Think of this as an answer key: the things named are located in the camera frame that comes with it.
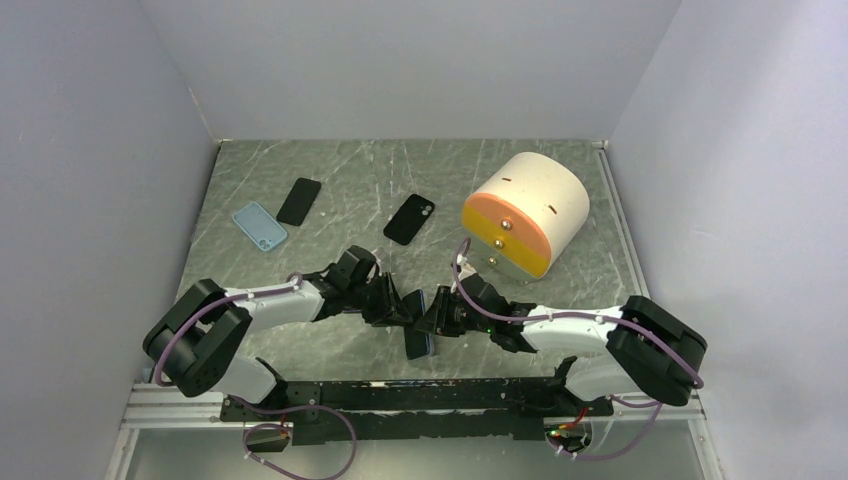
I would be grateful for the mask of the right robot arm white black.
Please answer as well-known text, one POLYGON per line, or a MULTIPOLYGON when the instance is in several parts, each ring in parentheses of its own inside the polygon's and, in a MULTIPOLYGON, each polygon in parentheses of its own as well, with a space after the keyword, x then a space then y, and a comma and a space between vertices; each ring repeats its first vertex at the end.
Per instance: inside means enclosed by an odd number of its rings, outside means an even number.
POLYGON ((641 295, 599 310, 553 309, 509 301, 474 274, 454 288, 439 287, 413 326, 445 337, 484 333, 512 353, 565 351, 549 390, 551 405, 564 415, 601 397, 636 392, 684 406, 703 385, 706 339, 641 295))

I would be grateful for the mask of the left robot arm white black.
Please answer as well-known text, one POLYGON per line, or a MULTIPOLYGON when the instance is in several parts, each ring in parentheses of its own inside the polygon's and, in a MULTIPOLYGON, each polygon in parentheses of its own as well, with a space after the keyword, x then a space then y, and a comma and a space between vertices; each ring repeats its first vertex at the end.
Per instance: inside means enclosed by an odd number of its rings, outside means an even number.
POLYGON ((289 275, 282 284, 224 288, 195 282, 149 331, 143 351, 154 361, 153 382, 193 398, 209 391, 237 397, 262 420, 277 418, 288 384, 268 362, 240 355, 242 341, 294 323, 314 323, 358 313, 375 327, 412 325, 421 314, 416 291, 401 297, 377 257, 353 245, 318 272, 289 275))

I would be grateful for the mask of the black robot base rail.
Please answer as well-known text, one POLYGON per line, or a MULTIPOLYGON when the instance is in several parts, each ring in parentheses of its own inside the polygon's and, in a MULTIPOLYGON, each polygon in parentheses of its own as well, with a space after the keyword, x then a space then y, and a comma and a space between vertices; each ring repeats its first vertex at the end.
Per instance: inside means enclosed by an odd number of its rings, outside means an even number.
POLYGON ((296 446, 359 440, 509 437, 610 417, 610 401, 584 402, 554 378, 291 382, 285 399, 296 446))

